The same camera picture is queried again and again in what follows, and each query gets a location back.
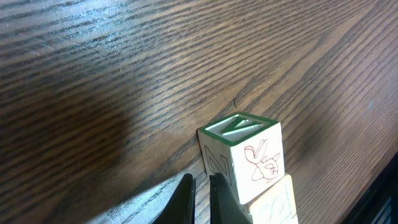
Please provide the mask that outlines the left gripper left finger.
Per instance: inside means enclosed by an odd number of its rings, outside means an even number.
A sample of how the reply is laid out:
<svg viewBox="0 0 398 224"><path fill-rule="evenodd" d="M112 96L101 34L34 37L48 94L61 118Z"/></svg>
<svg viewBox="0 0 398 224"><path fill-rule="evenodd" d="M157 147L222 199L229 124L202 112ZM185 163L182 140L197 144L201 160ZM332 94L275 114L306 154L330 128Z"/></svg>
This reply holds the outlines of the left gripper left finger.
<svg viewBox="0 0 398 224"><path fill-rule="evenodd" d="M153 224L194 224L196 179L185 174Z"/></svg>

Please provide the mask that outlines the yellow top block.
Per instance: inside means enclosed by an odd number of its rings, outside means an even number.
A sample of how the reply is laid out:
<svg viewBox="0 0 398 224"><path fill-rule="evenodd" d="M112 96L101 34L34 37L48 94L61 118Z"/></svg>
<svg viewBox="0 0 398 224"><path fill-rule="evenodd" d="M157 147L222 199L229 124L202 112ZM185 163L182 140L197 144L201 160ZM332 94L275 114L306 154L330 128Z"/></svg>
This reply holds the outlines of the yellow top block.
<svg viewBox="0 0 398 224"><path fill-rule="evenodd" d="M289 174L241 208L253 224L299 223Z"/></svg>

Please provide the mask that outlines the white block red side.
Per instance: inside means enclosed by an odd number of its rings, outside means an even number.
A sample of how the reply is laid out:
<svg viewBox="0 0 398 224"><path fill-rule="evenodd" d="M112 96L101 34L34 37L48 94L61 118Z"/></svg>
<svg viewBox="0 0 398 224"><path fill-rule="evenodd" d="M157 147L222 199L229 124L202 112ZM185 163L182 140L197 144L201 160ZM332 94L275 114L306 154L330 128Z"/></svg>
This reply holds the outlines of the white block red side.
<svg viewBox="0 0 398 224"><path fill-rule="evenodd" d="M207 175L223 174L246 204L285 174L282 126L274 119L235 112L197 131Z"/></svg>

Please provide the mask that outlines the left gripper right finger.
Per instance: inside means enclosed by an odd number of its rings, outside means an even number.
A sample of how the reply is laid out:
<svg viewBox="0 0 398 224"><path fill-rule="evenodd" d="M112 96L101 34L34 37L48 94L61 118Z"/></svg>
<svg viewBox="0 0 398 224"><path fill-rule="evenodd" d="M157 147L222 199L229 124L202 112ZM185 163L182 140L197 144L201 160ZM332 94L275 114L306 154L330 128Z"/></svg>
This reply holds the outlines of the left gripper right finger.
<svg viewBox="0 0 398 224"><path fill-rule="evenodd" d="M210 223L250 224L221 173L210 175Z"/></svg>

